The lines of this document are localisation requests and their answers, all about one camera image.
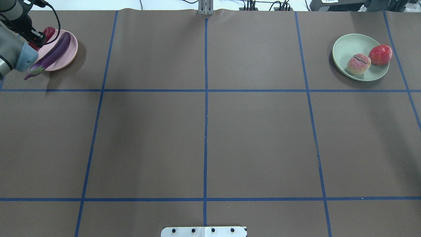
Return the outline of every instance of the purple eggplant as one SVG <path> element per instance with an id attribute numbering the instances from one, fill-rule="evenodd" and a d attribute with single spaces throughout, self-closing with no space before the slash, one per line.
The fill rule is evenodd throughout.
<path id="1" fill-rule="evenodd" d="M 57 44 L 38 62 L 32 67 L 29 74 L 24 78 L 27 80 L 30 77 L 41 74 L 46 68 L 55 63 L 63 54 L 67 51 L 70 45 L 70 34 L 68 32 L 63 33 Z"/>

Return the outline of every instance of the plate with fruit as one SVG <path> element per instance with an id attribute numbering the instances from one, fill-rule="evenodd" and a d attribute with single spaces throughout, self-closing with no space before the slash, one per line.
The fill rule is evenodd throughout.
<path id="1" fill-rule="evenodd" d="M 361 34 L 347 34 L 333 45 L 333 61 L 346 76 L 357 81 L 374 81 L 387 73 L 392 49 Z"/>

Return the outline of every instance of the gray tabletop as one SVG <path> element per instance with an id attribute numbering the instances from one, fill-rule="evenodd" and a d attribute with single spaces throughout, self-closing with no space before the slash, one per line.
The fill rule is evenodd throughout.
<path id="1" fill-rule="evenodd" d="M 74 61 L 0 84 L 0 236 L 419 236 L 421 14 L 58 14 Z M 337 69 L 349 33 L 384 77 Z"/>

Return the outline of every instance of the pink plate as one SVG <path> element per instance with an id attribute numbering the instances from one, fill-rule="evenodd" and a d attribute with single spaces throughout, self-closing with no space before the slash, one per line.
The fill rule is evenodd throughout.
<path id="1" fill-rule="evenodd" d="M 56 36 L 59 30 L 56 29 L 56 32 L 54 32 L 53 36 L 51 37 L 50 41 L 53 40 Z M 54 41 L 51 44 L 44 45 L 42 48 L 38 51 L 38 60 L 40 60 L 42 57 L 44 57 L 53 47 L 56 45 L 58 40 L 60 39 L 61 35 L 63 35 L 64 32 L 68 32 L 66 30 L 60 30 L 60 35 L 56 41 Z M 61 56 L 55 63 L 53 63 L 51 66 L 45 69 L 45 71 L 56 71 L 59 69 L 64 68 L 65 66 L 69 65 L 73 59 L 76 57 L 77 53 L 77 40 L 76 37 L 68 32 L 70 34 L 70 45 L 67 51 L 64 53 L 63 56 Z"/>

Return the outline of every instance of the vertical blue line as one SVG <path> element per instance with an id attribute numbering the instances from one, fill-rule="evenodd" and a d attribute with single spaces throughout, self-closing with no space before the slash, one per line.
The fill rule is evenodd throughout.
<path id="1" fill-rule="evenodd" d="M 402 75 L 403 83 L 405 84 L 405 88 L 408 92 L 408 97 L 409 97 L 409 101 L 411 102 L 412 110 L 414 111 L 415 119 L 417 120 L 417 123 L 418 123 L 418 128 L 421 131 L 420 118 L 418 117 L 417 109 L 415 108 L 414 101 L 412 100 L 412 95 L 411 95 L 411 92 L 409 91 L 409 86 L 408 86 L 408 83 L 406 81 L 405 74 L 403 73 L 402 65 L 400 64 L 400 60 L 399 60 L 399 57 L 398 57 L 397 52 L 396 52 L 396 48 L 395 48 L 394 43 L 393 43 L 392 34 L 390 33 L 390 28 L 389 28 L 389 22 L 387 21 L 386 11 L 383 11 L 383 17 L 384 17 L 384 21 L 386 23 L 387 33 L 389 34 L 390 44 L 392 45 L 392 49 L 393 49 L 393 52 L 394 52 L 395 57 L 396 57 L 397 65 L 399 66 L 400 74 Z"/>
<path id="2" fill-rule="evenodd" d="M 208 19 L 205 19 L 205 151 L 203 163 L 203 226 L 207 226 L 208 197 Z"/>
<path id="3" fill-rule="evenodd" d="M 95 127 L 93 129 L 93 135 L 92 135 L 92 141 L 91 141 L 91 150 L 89 151 L 89 158 L 88 158 L 88 165 L 86 167 L 86 173 L 85 173 L 85 181 L 83 183 L 83 190 L 82 190 L 82 200 L 80 201 L 79 206 L 79 215 L 77 216 L 77 223 L 76 223 L 76 230 L 75 230 L 75 237 L 78 237 L 79 235 L 79 227 L 80 227 L 80 221 L 82 219 L 82 212 L 83 212 L 83 204 L 85 202 L 85 195 L 86 195 L 86 187 L 88 185 L 88 178 L 89 178 L 89 170 L 91 169 L 91 161 L 92 161 L 92 154 L 93 154 L 93 146 L 95 144 L 95 138 L 96 138 L 96 131 L 98 129 L 98 120 L 99 120 L 99 114 L 101 112 L 101 106 L 102 106 L 102 98 L 104 97 L 104 89 L 105 89 L 105 82 L 107 80 L 107 73 L 108 73 L 108 65 L 109 65 L 109 59 L 111 56 L 111 50 L 112 50 L 112 42 L 114 40 L 114 32 L 115 32 L 115 26 L 117 23 L 117 16 L 118 11 L 115 11 L 114 16 L 114 25 L 112 27 L 112 33 L 111 33 L 111 40 L 109 43 L 108 48 L 108 56 L 107 56 L 107 63 L 105 65 L 105 71 L 104 71 L 104 79 L 102 81 L 102 89 L 101 89 L 101 95 L 99 96 L 99 102 L 98 102 L 98 110 L 96 112 L 96 118 L 95 118 Z"/>
<path id="4" fill-rule="evenodd" d="M 301 64 L 303 66 L 304 82 L 306 84 L 306 90 L 307 90 L 307 101 L 308 101 L 308 104 L 309 104 L 310 119 L 311 119 L 312 128 L 313 128 L 313 138 L 314 138 L 314 142 L 316 143 L 317 159 L 319 161 L 320 185 L 322 187 L 322 195 L 323 195 L 323 204 L 325 206 L 326 223 L 327 223 L 327 227 L 328 227 L 329 237 L 332 237 L 332 230 L 330 228 L 328 202 L 326 200 L 325 182 L 323 180 L 322 162 L 320 160 L 319 144 L 317 143 L 316 126 L 314 125 L 313 107 L 312 107 L 311 98 L 310 98 L 310 90 L 309 90 L 309 83 L 308 83 L 308 80 L 307 80 L 306 65 L 305 65 L 305 62 L 304 62 L 303 45 L 301 43 L 300 26 L 299 26 L 299 23 L 298 23 L 298 14 L 297 14 L 296 11 L 294 13 L 295 13 L 295 22 L 296 22 L 296 26 L 297 26 L 298 43 L 299 43 L 299 46 L 300 46 Z"/>

